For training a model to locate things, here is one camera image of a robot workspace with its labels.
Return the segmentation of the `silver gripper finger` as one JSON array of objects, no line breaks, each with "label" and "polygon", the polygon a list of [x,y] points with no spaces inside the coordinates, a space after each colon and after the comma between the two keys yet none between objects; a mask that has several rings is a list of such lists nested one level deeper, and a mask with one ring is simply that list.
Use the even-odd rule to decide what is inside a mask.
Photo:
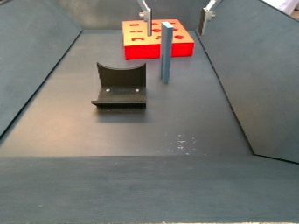
[{"label": "silver gripper finger", "polygon": [[207,23],[216,16],[215,9],[220,4],[220,0],[210,0],[206,7],[200,10],[200,25],[199,25],[199,34],[203,35],[207,27]]},{"label": "silver gripper finger", "polygon": [[152,10],[148,7],[146,0],[136,0],[142,11],[139,12],[139,17],[146,21],[147,26],[147,36],[152,36]]}]

